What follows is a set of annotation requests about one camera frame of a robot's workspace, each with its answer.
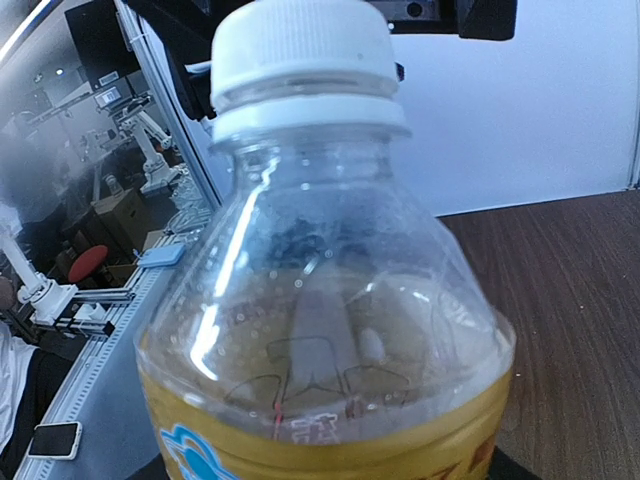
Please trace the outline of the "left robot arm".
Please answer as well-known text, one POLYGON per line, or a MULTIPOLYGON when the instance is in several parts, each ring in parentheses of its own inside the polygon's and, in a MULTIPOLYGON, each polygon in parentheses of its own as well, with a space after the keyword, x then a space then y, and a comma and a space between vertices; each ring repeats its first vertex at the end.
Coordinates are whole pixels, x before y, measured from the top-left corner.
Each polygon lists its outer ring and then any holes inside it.
MULTIPOLYGON (((244 1, 127 1, 164 46, 170 78, 191 120, 213 119, 211 41, 219 24, 244 1)), ((373 1, 394 34, 445 34, 507 41, 514 37, 516 0, 373 1)))

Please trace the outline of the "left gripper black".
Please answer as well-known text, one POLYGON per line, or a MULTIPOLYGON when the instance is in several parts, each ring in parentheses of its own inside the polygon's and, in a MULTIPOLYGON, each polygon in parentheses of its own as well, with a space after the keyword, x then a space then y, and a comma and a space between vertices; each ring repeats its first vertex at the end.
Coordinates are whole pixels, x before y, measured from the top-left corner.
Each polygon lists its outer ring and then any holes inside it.
MULTIPOLYGON (((213 38, 218 25, 244 1, 127 1, 160 35, 183 31, 213 38)), ((444 34, 464 39, 506 41, 514 37, 516 2, 373 1, 394 34, 444 34)))

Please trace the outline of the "white small robot base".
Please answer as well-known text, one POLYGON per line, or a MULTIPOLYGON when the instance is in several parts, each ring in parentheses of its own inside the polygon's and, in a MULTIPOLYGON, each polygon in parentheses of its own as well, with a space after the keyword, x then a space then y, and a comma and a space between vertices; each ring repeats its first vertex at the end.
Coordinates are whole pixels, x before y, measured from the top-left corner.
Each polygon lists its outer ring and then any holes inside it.
POLYGON ((6 232, 1 233, 1 252, 22 281, 16 298, 33 308, 31 322, 45 330, 109 337, 115 326, 107 319, 107 307, 128 305, 135 298, 127 288, 80 290, 75 284, 59 284, 38 272, 6 232))

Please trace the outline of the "white bottle cap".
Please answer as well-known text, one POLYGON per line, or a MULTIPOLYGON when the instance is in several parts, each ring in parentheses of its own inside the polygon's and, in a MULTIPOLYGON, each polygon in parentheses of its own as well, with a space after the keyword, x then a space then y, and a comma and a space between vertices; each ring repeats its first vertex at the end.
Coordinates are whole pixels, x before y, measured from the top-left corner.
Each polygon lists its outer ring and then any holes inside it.
POLYGON ((216 29, 210 78, 216 144, 321 125, 410 132, 387 21, 365 1, 251 2, 216 29))

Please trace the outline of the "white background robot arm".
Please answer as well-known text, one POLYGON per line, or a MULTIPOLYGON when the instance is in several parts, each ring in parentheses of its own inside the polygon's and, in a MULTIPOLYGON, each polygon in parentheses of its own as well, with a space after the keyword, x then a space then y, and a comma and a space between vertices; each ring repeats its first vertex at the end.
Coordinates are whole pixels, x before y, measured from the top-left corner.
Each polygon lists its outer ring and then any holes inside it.
POLYGON ((163 155, 174 148, 174 142, 172 136, 146 112, 149 102, 149 97, 132 99, 116 121, 122 132, 134 138, 145 158, 145 183, 141 187, 141 193, 145 196, 169 188, 181 175, 179 169, 170 166, 163 155))

